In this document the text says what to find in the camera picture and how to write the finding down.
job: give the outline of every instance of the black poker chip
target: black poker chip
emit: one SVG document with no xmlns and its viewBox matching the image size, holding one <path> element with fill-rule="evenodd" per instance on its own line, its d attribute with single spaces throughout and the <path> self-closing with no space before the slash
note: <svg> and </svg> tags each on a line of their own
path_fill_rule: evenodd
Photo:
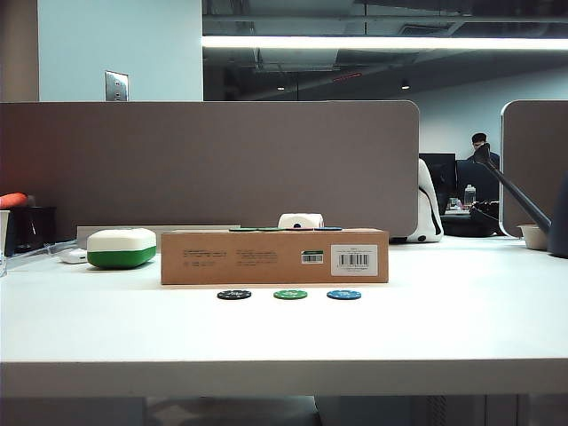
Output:
<svg viewBox="0 0 568 426">
<path fill-rule="evenodd" d="M 248 299 L 252 296 L 252 293 L 248 290 L 225 290 L 217 293 L 217 297 L 223 300 L 240 300 Z"/>
</svg>

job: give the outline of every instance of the person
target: person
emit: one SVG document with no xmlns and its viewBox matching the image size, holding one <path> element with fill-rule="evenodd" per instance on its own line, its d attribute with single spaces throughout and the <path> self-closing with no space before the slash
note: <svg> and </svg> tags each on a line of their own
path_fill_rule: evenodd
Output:
<svg viewBox="0 0 568 426">
<path fill-rule="evenodd" d="M 476 133 L 471 137 L 471 144 L 473 145 L 473 150 L 476 151 L 480 146 L 487 143 L 487 135 L 485 133 Z M 500 158 L 496 153 L 489 153 L 489 158 L 495 167 L 499 168 Z M 473 154 L 467 159 L 473 162 Z"/>
</svg>

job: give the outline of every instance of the cardboard box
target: cardboard box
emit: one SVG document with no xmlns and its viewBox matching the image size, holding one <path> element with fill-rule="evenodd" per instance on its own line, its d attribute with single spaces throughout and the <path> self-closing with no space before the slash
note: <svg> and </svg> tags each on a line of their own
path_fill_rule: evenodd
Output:
<svg viewBox="0 0 568 426">
<path fill-rule="evenodd" d="M 179 231 L 162 235 L 162 284 L 388 282 L 388 255 L 376 229 Z"/>
</svg>

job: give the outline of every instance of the black lamp arm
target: black lamp arm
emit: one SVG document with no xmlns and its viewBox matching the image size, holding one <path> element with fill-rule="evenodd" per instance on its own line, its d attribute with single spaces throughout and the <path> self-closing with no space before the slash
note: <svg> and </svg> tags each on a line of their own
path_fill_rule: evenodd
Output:
<svg viewBox="0 0 568 426">
<path fill-rule="evenodd" d="M 489 155 L 489 144 L 483 144 L 473 155 L 474 162 L 483 164 L 495 176 L 501 184 L 507 188 L 510 194 L 515 197 L 523 210 L 531 217 L 534 223 L 545 233 L 550 230 L 550 219 L 545 215 L 529 197 L 523 193 L 515 184 L 508 180 L 497 167 L 493 164 Z"/>
</svg>

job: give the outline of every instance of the exposed ceiling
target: exposed ceiling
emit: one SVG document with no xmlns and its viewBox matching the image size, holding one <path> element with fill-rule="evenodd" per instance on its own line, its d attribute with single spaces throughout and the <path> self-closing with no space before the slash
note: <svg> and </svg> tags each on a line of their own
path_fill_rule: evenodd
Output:
<svg viewBox="0 0 568 426">
<path fill-rule="evenodd" d="M 568 37 L 567 0 L 202 1 L 205 36 Z M 401 78 L 428 90 L 568 65 L 565 52 L 204 49 L 203 58 L 206 89 L 222 76 L 217 100 L 311 99 L 323 86 L 366 84 L 389 97 Z"/>
</svg>

